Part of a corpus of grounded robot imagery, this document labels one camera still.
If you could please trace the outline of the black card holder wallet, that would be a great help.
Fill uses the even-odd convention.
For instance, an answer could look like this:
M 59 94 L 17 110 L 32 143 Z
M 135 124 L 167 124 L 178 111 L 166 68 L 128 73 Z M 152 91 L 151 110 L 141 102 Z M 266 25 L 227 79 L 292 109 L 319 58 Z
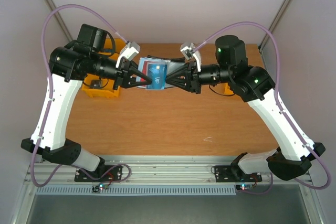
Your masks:
M 185 58 L 160 58 L 148 55 L 139 59 L 138 70 L 152 79 L 151 84 L 139 86 L 147 90 L 174 88 L 166 83 L 166 76 L 185 64 Z

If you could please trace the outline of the dark VIP card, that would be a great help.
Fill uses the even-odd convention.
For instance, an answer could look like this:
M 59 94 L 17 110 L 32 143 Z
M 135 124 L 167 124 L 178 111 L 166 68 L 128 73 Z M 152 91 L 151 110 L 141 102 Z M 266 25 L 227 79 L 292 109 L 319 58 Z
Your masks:
M 100 89 L 102 87 L 102 81 L 100 79 L 92 80 L 90 87 L 92 89 Z

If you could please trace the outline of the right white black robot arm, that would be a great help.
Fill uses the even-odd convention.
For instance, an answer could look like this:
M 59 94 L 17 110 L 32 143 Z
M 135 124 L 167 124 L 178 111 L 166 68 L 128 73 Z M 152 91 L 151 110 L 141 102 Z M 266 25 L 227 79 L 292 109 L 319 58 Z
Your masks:
M 302 142 L 287 121 L 291 117 L 285 112 L 281 98 L 275 98 L 275 83 L 268 72 L 257 66 L 250 66 L 246 56 L 245 43 L 234 35 L 216 39 L 216 64 L 202 65 L 196 61 L 187 62 L 166 76 L 166 83 L 185 91 L 199 94 L 204 85 L 215 86 L 227 83 L 230 90 L 247 103 L 263 120 L 278 148 L 269 152 L 241 153 L 231 163 L 231 173 L 237 180 L 243 180 L 252 173 L 271 172 L 278 178 L 288 181 L 305 174 L 315 157 L 326 150 L 322 143 L 315 143 L 297 131 L 305 139 Z

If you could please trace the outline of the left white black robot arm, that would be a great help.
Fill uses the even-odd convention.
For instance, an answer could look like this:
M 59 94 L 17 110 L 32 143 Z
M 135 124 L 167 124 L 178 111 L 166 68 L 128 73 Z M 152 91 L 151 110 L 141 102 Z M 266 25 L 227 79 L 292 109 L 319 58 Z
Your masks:
M 110 36 L 105 30 L 83 24 L 76 40 L 51 53 L 48 64 L 51 80 L 48 81 L 40 119 L 32 136 L 21 142 L 22 149 L 41 155 L 51 163 L 86 170 L 94 181 L 105 177 L 104 159 L 65 137 L 70 111 L 84 79 L 92 74 L 113 80 L 115 90 L 152 82 L 133 61 L 140 51 L 137 43 L 126 43 L 117 60 L 108 57 L 108 53 L 115 52 L 114 47 L 104 47 L 106 38 Z

